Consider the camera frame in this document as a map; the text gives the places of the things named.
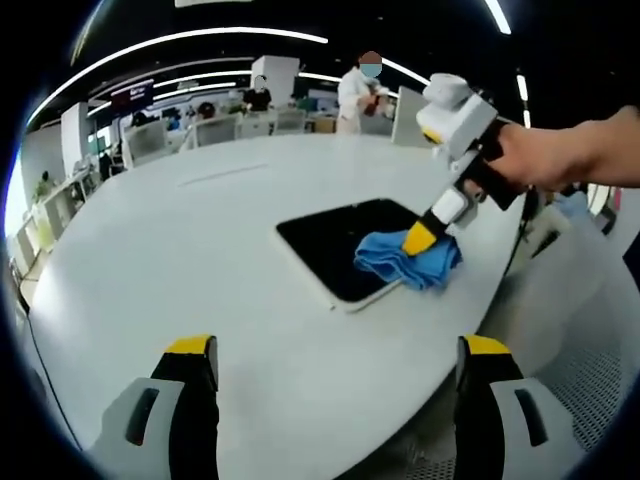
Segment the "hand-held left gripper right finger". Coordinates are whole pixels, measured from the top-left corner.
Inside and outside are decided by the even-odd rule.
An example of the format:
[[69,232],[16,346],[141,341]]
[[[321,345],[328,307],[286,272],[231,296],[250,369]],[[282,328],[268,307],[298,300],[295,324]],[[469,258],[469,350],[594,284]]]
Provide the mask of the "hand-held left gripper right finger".
[[569,410],[479,335],[458,338],[454,430],[456,479],[566,479],[585,456]]

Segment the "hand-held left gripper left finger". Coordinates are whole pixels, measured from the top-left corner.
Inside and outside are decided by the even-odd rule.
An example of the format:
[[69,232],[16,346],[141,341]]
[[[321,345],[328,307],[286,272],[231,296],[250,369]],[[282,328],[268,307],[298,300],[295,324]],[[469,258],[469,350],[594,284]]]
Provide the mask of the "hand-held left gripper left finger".
[[218,345],[176,340],[106,408],[88,450],[107,479],[217,479]]

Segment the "person's right hand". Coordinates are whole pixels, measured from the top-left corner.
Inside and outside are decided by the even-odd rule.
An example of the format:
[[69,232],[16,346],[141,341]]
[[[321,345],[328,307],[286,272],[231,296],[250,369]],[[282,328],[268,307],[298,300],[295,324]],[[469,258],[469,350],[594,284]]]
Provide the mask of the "person's right hand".
[[510,123],[501,128],[502,155],[490,163],[512,186],[562,190],[590,179],[592,134],[598,125],[587,121],[559,130],[534,129]]

